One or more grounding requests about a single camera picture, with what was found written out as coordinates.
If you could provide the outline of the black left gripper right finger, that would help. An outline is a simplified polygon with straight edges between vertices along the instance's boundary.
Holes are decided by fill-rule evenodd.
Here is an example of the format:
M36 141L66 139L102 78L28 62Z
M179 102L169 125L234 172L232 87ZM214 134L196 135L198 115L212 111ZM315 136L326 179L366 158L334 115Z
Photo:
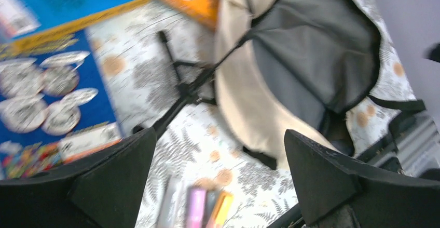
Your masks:
M301 214L318 227L439 227L439 182L380 169L287 130Z

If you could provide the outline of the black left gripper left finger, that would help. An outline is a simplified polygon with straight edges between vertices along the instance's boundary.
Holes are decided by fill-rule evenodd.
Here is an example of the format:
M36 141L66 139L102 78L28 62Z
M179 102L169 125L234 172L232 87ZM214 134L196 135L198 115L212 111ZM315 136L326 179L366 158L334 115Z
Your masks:
M1 181L1 227L134 227L156 142L148 128L74 162Z

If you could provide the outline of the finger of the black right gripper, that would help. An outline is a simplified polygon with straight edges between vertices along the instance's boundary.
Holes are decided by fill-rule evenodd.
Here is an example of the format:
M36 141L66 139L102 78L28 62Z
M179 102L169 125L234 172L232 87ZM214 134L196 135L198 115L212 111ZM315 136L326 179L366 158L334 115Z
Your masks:
M425 59L440 63L440 43L435 43L423 53Z

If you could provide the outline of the cream canvas backpack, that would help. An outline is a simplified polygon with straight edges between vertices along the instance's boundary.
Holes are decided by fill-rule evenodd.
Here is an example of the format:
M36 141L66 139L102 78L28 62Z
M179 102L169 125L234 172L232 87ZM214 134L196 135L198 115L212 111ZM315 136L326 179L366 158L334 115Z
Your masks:
M215 57L218 108L243 150L266 167L288 168L288 129L352 156L354 110L363 101L404 119L421 100L373 96L384 73L379 28L353 0L219 0Z

